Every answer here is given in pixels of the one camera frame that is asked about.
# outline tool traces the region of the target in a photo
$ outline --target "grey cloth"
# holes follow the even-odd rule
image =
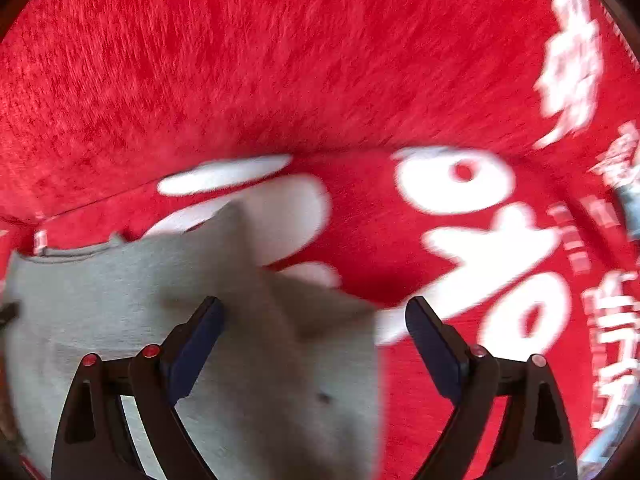
[[[50,471],[58,419],[84,354],[134,355],[212,295],[228,323],[192,394],[177,405],[212,471],[221,480],[374,475],[372,306],[256,267],[246,233],[231,204],[182,235],[12,255],[3,299],[21,311],[6,331],[9,384],[38,468]],[[146,473],[164,478],[134,403],[123,400]]]

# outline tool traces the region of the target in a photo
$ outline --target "red fabric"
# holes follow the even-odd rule
[[[32,0],[0,44],[0,209],[40,224],[50,246],[99,242],[115,230],[136,239],[173,211],[229,191],[168,198],[158,178],[215,158],[295,153],[273,179],[319,178],[331,221],[271,266],[326,262],[345,291],[393,307],[460,265],[425,250],[423,233],[487,231],[505,206],[527,205],[537,229],[577,227],[588,272],[575,271],[577,250],[563,241],[452,322],[475,340],[527,278],[562,276],[570,320],[546,354],[582,450],[595,434],[591,415],[606,408],[592,372],[619,350],[593,343],[596,317],[583,293],[608,272],[634,269],[637,255],[623,225],[603,227],[581,200],[615,202],[590,168],[621,124],[640,120],[638,75],[597,0],[590,13],[604,67],[593,119],[534,150],[558,122],[541,116],[534,89],[545,42],[559,30],[552,0]],[[515,175],[513,192],[475,212],[427,214],[399,193],[399,159],[364,151],[427,145],[497,153]],[[346,149],[360,152],[311,155]],[[473,180],[472,169],[460,171],[456,179]],[[549,212],[558,203],[568,217]],[[9,229],[0,238],[6,253],[18,240],[31,245],[35,227]],[[624,293],[638,297],[637,288],[625,282]],[[526,325],[535,322],[532,314]],[[381,475],[410,478],[449,412],[407,340],[381,352]],[[487,438],[473,474],[489,449]]]
[[[0,44],[0,205],[51,216],[259,153],[528,153],[557,30],[550,0],[31,0]],[[635,107],[617,39],[604,55],[600,117],[549,164],[591,161]]]

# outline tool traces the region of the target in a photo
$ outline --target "white logo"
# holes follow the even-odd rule
[[[591,20],[589,0],[552,0],[560,32],[545,45],[545,63],[534,88],[542,97],[541,113],[562,112],[556,127],[534,144],[540,149],[589,124],[602,74],[598,24]]]
[[[411,150],[396,169],[402,197],[416,209],[436,215],[459,215],[495,206],[515,188],[511,168],[495,155],[476,150]],[[465,161],[475,175],[456,180],[452,169]],[[532,209],[513,202],[495,213],[489,230],[443,226],[422,236],[426,250],[457,266],[417,290],[440,319],[457,316],[500,293],[548,257],[560,243],[557,228],[537,229]],[[379,344],[392,344],[407,335],[404,306],[380,311]],[[532,333],[524,333],[523,319],[542,306]],[[488,312],[478,342],[498,357],[526,360],[550,348],[566,327],[571,295],[564,278],[554,272],[534,274],[498,300]]]
[[[188,196],[227,189],[277,173],[290,163],[290,155],[212,162],[167,177],[158,192]],[[311,243],[327,226],[331,199],[322,181],[309,174],[277,176],[266,182],[205,200],[171,213],[146,232],[146,236],[181,233],[211,218],[227,203],[242,204],[252,234],[259,265],[287,258]],[[340,274],[324,262],[302,262],[283,274],[327,287],[340,285]]]

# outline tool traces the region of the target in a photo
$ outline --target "printed graphic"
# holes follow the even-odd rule
[[[489,208],[508,199],[515,188],[511,168],[496,156],[474,150],[411,150],[398,164],[396,183],[407,202],[437,215],[459,215]],[[456,166],[472,168],[467,179],[456,176]],[[530,206],[516,202],[495,214],[491,230],[439,227],[422,236],[425,250],[457,266],[415,291],[424,296],[441,319],[466,312],[513,283],[549,256],[560,241],[555,228],[535,228]],[[404,323],[406,300],[380,313],[379,344],[391,344],[408,335]],[[540,307],[538,321],[528,335],[522,319]],[[564,278],[537,274],[499,300],[484,320],[479,342],[498,357],[526,360],[544,352],[562,333],[571,307]]]
[[[192,184],[191,189],[202,188],[198,180]],[[244,207],[261,265],[286,258],[310,243],[329,221],[331,209],[321,180],[307,174],[282,176],[180,209],[153,225],[145,236],[185,232],[232,200]]]
[[[542,116],[561,115],[535,149],[588,126],[602,74],[598,23],[590,17],[589,0],[552,0],[552,8],[560,32],[546,42],[542,74],[534,88],[542,98]]]
[[[238,186],[276,173],[290,161],[290,155],[271,155],[209,162],[194,170],[162,179],[158,183],[158,193],[185,196]]]
[[[636,280],[636,272],[612,270],[598,287],[582,294],[591,322],[594,384],[592,426],[602,430],[613,423],[638,384],[638,329],[640,302],[625,295],[623,284]]]

